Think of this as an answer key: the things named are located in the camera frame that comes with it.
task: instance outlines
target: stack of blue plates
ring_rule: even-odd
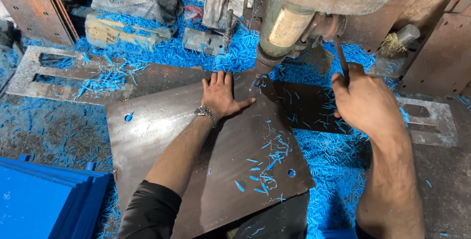
[[[0,158],[0,239],[89,239],[110,173]]]

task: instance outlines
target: right hand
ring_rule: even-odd
[[[373,141],[384,137],[407,135],[402,117],[392,91],[381,79],[365,74],[363,66],[349,63],[350,85],[344,84],[343,75],[332,76],[337,111],[350,126],[366,133]]]

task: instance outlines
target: metal watch band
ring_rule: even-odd
[[[219,118],[207,106],[199,106],[195,110],[195,116],[208,116],[214,123],[213,128],[219,123]]]

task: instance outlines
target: hand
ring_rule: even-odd
[[[374,141],[404,133],[407,135],[396,99],[382,80],[366,75],[363,66],[358,63],[349,63],[349,72],[348,87],[344,84],[343,75],[335,73],[332,76],[332,90],[337,104],[334,116],[342,117]]]
[[[211,84],[203,79],[203,99],[201,105],[207,106],[218,118],[230,116],[235,112],[250,106],[255,98],[249,97],[242,102],[236,102],[232,96],[232,72],[211,74]]]

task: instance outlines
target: black shirt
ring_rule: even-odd
[[[169,239],[172,235],[177,213],[180,210],[180,204],[181,198],[174,191],[144,180],[131,197],[116,238]],[[355,228],[358,238],[374,239],[358,225]]]

